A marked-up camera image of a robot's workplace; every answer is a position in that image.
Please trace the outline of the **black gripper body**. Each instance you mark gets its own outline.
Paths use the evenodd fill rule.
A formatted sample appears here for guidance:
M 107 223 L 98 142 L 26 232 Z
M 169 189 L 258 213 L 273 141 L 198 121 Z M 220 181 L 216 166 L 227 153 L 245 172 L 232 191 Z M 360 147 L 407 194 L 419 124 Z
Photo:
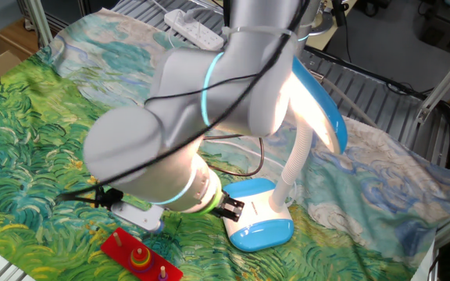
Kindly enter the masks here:
M 217 200 L 216 205 L 211 210 L 211 214 L 218 218 L 227 217 L 227 210 L 225 209 L 225 204 L 229 198 L 228 193 L 222 193 L 220 198 Z

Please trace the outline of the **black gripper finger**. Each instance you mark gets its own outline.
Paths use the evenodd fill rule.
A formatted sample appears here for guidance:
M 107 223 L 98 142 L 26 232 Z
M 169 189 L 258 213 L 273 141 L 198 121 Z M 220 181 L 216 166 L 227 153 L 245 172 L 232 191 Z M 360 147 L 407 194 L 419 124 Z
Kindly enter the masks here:
M 244 202 L 236 200 L 232 197 L 228 197 L 224 202 L 224 208 L 233 213 L 241 213 L 244 205 Z
M 233 211 L 230 211 L 227 209 L 221 209 L 221 208 L 216 210 L 216 215 L 219 218 L 229 219 L 229 220 L 232 220 L 233 222 L 237 222 L 239 220 L 239 218 L 241 217 L 241 213 L 242 213 L 242 210 L 240 208 L 234 209 Z

